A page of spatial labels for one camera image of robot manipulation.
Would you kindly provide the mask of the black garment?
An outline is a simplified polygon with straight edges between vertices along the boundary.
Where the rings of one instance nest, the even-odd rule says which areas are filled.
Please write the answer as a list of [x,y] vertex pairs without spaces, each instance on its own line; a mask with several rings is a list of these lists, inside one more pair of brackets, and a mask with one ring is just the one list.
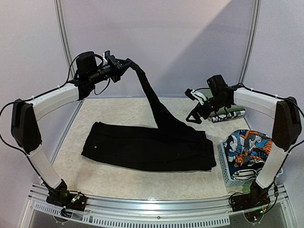
[[215,167],[213,142],[174,117],[158,99],[145,72],[130,62],[150,104],[157,128],[95,122],[82,156],[96,162],[150,172],[210,171]]

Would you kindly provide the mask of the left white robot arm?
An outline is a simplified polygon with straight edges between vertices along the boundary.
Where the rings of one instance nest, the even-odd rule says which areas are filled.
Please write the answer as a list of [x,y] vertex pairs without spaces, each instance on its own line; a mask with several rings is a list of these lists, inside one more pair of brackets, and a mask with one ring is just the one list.
[[38,121],[67,104],[86,99],[102,81],[116,83],[130,65],[129,60],[118,59],[110,51],[102,55],[87,51],[72,62],[77,67],[73,79],[28,100],[18,99],[12,109],[11,134],[44,184],[55,189],[51,196],[60,206],[67,206],[71,197],[59,188],[64,182],[43,151]]

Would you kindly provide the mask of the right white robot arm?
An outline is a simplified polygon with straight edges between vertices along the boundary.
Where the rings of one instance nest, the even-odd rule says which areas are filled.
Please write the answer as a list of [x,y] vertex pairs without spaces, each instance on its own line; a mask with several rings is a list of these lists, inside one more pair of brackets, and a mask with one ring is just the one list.
[[290,151],[298,145],[296,140],[302,130],[300,119],[302,112],[292,97],[270,95],[246,88],[241,84],[216,86],[212,92],[213,97],[207,98],[196,89],[188,88],[185,91],[188,98],[198,101],[196,108],[191,111],[194,122],[199,123],[200,118],[207,119],[211,112],[231,105],[253,109],[273,119],[273,147],[251,186],[252,192],[246,195],[245,200],[249,207],[256,207],[264,199],[263,191],[274,184]]

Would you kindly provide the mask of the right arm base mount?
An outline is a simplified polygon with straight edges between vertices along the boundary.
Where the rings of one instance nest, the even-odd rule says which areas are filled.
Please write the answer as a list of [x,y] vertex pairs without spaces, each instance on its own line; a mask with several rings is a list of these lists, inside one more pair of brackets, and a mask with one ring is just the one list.
[[228,203],[233,212],[245,211],[249,209],[259,209],[264,213],[266,209],[270,208],[271,200],[268,194],[254,198],[250,193],[235,192],[229,199]]

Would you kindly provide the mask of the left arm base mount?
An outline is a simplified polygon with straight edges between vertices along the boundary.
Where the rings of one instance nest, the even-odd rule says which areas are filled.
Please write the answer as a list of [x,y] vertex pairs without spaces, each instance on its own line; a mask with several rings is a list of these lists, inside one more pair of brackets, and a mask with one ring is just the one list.
[[46,202],[64,209],[84,211],[88,197],[81,192],[48,187]]

